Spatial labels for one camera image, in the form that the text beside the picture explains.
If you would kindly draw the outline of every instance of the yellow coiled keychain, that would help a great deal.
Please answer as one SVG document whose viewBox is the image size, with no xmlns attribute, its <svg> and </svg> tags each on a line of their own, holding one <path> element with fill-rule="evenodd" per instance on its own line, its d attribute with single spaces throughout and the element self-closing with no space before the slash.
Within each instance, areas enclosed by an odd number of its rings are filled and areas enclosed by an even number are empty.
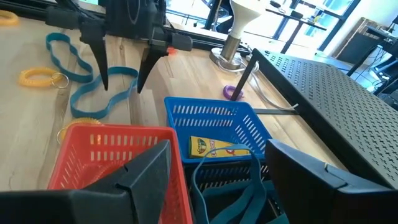
<svg viewBox="0 0 398 224">
<path fill-rule="evenodd" d="M 0 26 L 16 26 L 18 23 L 19 19 L 15 13 L 0 10 Z"/>
<path fill-rule="evenodd" d="M 32 80 L 30 77 L 34 75 L 48 75 L 50 78 L 44 78 L 40 80 Z M 65 78 L 67 80 L 67 84 L 64 86 L 60 86 L 57 83 Z M 39 67 L 39 68 L 31 68 L 28 70 L 24 70 L 19 75 L 18 79 L 19 84 L 23 86 L 30 87 L 48 87 L 54 86 L 56 88 L 66 88 L 69 85 L 69 78 L 51 68 Z"/>
<path fill-rule="evenodd" d="M 74 119 L 73 121 L 71 121 L 68 125 L 66 125 L 64 128 L 62 128 L 58 133 L 57 133 L 57 142 L 58 144 L 61 144 L 61 141 L 65 138 L 65 135 L 67 133 L 68 128 L 73 125 L 73 124 L 77 124 L 77 123 L 83 123 L 83 124 L 101 124 L 100 121 L 98 121 L 97 119 L 93 119 L 93 118 L 78 118 L 78 119 Z"/>
</svg>

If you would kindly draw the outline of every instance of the wooden table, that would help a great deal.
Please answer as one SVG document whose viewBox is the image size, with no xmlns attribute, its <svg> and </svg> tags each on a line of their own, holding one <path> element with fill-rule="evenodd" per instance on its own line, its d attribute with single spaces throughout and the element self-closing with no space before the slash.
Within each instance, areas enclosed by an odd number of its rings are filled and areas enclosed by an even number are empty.
<svg viewBox="0 0 398 224">
<path fill-rule="evenodd" d="M 73 118 L 69 97 L 81 85 L 73 82 L 66 89 L 27 88 L 17 84 L 22 70 L 55 66 L 45 48 L 45 36 L 64 32 L 71 37 L 80 55 L 96 65 L 90 48 L 78 39 L 77 30 L 61 30 L 43 22 L 21 18 L 18 27 L 0 27 L 0 190 L 45 189 L 58 156 L 56 135 Z M 64 43 L 53 43 L 62 65 L 82 72 L 76 57 Z M 145 44 L 106 36 L 109 66 L 139 68 Z M 225 85 L 236 85 L 239 75 L 224 73 L 209 59 L 209 52 L 192 50 L 177 52 L 160 59 L 140 95 L 133 93 L 101 120 L 112 124 L 166 125 L 165 96 L 224 99 Z M 266 95 L 282 106 L 288 106 L 281 94 L 261 77 Z M 131 79 L 109 78 L 109 90 L 98 88 L 78 103 L 81 110 L 104 108 L 111 96 L 125 90 Z M 250 85 L 244 87 L 244 101 L 255 108 L 271 108 L 264 104 Z M 260 116 L 273 138 L 300 149 L 329 164 L 343 167 L 332 152 L 299 116 Z"/>
</svg>

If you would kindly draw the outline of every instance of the black pegboard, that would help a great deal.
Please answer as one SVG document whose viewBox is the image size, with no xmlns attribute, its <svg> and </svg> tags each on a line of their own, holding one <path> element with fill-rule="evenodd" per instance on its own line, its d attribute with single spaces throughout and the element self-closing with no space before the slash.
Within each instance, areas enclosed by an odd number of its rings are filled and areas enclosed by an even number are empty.
<svg viewBox="0 0 398 224">
<path fill-rule="evenodd" d="M 397 111 L 332 65 L 256 52 L 263 74 L 350 171 L 398 189 Z"/>
</svg>

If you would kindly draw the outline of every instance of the lamp base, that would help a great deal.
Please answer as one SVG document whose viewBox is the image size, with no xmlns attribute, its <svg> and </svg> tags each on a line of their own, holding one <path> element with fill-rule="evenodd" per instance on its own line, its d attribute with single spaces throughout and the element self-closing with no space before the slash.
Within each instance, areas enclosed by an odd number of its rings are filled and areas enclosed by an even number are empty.
<svg viewBox="0 0 398 224">
<path fill-rule="evenodd" d="M 221 57 L 221 51 L 222 51 L 222 49 L 219 47 L 213 48 L 210 52 L 210 60 L 212 62 L 216 63 L 216 65 L 217 65 L 217 62 L 219 61 L 221 66 L 228 70 L 236 70 L 241 67 L 242 57 L 239 53 L 235 53 L 234 57 L 230 61 L 226 62 Z"/>
</svg>

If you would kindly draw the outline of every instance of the lamp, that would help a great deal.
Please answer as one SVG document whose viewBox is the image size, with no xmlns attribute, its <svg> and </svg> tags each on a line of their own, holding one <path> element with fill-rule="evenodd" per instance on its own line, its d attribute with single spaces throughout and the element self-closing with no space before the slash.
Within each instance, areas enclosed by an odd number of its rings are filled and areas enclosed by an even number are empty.
<svg viewBox="0 0 398 224">
<path fill-rule="evenodd" d="M 236 53 L 239 47 L 244 27 L 253 19 L 265 12 L 266 5 L 261 0 L 230 0 L 234 12 L 234 23 L 231 32 L 225 41 L 224 47 L 213 48 L 210 59 L 214 63 L 220 62 L 221 66 L 235 70 L 242 64 L 240 54 Z"/>
</svg>

